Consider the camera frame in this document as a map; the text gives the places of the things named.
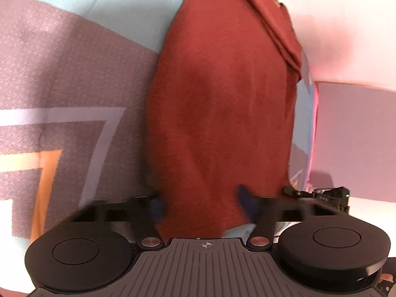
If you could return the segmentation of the dark red long-sleeve sweater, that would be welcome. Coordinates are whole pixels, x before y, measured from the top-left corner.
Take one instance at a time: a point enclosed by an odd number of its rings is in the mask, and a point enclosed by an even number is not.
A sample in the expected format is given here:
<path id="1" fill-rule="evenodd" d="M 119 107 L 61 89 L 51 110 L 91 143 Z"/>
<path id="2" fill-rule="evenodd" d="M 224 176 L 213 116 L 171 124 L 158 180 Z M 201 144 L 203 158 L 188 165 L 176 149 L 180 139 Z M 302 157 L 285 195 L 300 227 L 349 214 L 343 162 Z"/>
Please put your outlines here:
<path id="1" fill-rule="evenodd" d="M 302 49 L 276 0 L 184 0 L 150 85 L 147 153 L 164 238 L 247 223 L 246 186 L 275 197 L 288 166 Z"/>

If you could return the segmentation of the grey bedside cabinet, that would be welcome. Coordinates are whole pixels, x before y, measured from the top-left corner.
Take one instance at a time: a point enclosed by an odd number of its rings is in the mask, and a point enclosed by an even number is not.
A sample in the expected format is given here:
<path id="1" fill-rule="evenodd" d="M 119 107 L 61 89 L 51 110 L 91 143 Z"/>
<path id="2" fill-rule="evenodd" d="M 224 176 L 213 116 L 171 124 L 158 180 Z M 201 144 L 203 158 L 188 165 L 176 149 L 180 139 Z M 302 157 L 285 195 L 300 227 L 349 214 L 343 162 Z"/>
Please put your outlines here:
<path id="1" fill-rule="evenodd" d="M 395 92 L 320 83 L 309 181 L 316 188 L 345 186 L 353 197 L 395 201 Z"/>

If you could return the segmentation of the blue grey patterned bed sheet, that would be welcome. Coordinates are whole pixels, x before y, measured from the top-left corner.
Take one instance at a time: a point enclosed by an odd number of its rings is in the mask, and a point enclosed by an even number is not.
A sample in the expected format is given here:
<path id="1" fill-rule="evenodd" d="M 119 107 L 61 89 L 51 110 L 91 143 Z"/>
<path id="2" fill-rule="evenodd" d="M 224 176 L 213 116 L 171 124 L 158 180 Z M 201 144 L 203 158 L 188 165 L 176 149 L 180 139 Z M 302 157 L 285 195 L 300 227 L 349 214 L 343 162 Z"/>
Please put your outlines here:
<path id="1" fill-rule="evenodd" d="M 183 0 L 1 0 L 1 295 L 29 244 L 93 200 L 144 195 L 145 100 Z"/>

